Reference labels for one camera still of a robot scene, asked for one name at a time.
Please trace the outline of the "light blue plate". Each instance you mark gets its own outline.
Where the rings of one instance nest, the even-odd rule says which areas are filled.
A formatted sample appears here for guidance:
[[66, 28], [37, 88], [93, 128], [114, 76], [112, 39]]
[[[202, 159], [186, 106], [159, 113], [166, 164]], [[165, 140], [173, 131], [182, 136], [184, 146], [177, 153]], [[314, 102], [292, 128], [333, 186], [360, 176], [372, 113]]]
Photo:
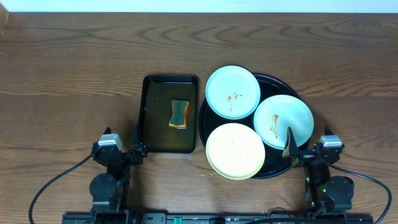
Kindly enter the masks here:
[[254, 129], [270, 147], [283, 150], [287, 142], [287, 129], [294, 134], [296, 145], [304, 145], [314, 129], [314, 118], [309, 107], [300, 99], [289, 95], [266, 98], [256, 109]]
[[261, 89], [249, 70], [228, 65], [210, 75], [205, 96], [208, 105], [217, 115], [226, 119], [242, 119], [257, 108]]

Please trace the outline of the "yellow plate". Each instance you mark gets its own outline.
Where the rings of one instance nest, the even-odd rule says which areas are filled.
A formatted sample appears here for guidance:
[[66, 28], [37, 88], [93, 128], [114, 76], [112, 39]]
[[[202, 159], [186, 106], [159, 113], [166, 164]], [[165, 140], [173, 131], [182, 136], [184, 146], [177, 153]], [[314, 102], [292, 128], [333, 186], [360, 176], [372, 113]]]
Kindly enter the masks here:
[[259, 172], [266, 158], [262, 139], [251, 128], [228, 123], [217, 127], [206, 141], [212, 168], [228, 179], [243, 180]]

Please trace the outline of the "orange green scrub sponge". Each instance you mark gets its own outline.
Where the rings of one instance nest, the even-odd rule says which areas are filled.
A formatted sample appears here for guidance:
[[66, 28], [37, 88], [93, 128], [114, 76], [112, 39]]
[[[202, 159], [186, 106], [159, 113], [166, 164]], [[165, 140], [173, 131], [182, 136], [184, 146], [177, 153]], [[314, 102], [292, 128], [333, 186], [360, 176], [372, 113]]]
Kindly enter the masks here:
[[177, 129], [187, 128], [189, 102], [185, 100], [172, 100], [172, 115], [169, 127]]

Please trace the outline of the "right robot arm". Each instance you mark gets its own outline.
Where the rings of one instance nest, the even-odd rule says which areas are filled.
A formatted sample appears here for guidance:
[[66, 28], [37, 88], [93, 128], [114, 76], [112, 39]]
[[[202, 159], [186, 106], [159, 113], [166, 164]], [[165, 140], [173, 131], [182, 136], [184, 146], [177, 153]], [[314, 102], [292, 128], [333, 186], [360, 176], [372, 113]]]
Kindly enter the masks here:
[[340, 159], [344, 144], [328, 126], [325, 135], [314, 144], [313, 149], [299, 149], [293, 131], [287, 128], [287, 140], [283, 157], [291, 158], [292, 167], [305, 169], [306, 201], [312, 206], [307, 217], [316, 218], [327, 215], [346, 216], [352, 209], [354, 182], [349, 177], [332, 176], [330, 167]]

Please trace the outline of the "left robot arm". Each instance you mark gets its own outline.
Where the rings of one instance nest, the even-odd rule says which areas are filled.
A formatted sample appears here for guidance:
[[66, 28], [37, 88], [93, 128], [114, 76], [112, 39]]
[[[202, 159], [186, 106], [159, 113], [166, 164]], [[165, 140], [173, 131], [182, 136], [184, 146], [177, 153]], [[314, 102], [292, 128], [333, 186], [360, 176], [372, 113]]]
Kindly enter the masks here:
[[143, 163], [142, 152], [122, 152], [122, 147], [119, 135], [109, 127], [93, 143], [91, 157], [106, 172], [90, 183], [93, 202], [88, 223], [142, 223], [142, 215], [127, 205], [131, 167]]

